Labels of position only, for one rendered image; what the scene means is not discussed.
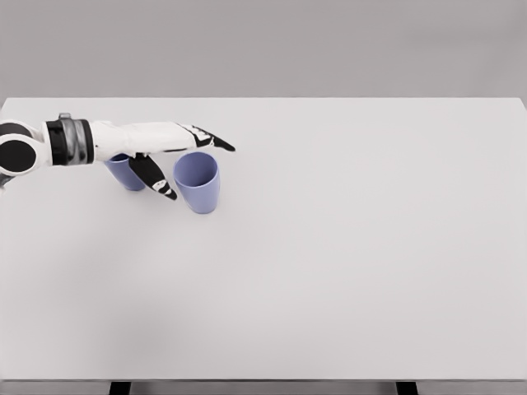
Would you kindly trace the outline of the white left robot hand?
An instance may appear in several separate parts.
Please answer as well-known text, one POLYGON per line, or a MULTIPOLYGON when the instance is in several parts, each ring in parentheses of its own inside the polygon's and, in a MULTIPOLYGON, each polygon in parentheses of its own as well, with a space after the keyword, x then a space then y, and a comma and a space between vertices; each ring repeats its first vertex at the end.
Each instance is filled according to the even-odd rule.
POLYGON ((177 199, 176 191, 170 186, 159 165, 150 154, 180 152, 205 146, 214 146, 234 152, 229 142, 195 125, 173 122, 138 123, 132 126, 128 165, 132 172, 151 190, 169 198, 177 199))

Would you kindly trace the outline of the blue plastic cup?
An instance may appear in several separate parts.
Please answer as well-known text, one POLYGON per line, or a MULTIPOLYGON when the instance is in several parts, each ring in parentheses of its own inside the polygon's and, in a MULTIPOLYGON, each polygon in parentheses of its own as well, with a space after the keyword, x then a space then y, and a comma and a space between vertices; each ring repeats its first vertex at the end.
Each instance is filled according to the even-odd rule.
POLYGON ((142 191, 146 185, 129 166, 129 156, 118 154, 104 162, 108 171, 128 191, 142 191))
POLYGON ((202 151, 182 155, 174 164, 173 177, 193 212, 208 214, 216 209, 220 193, 220 172, 211 155, 202 151))

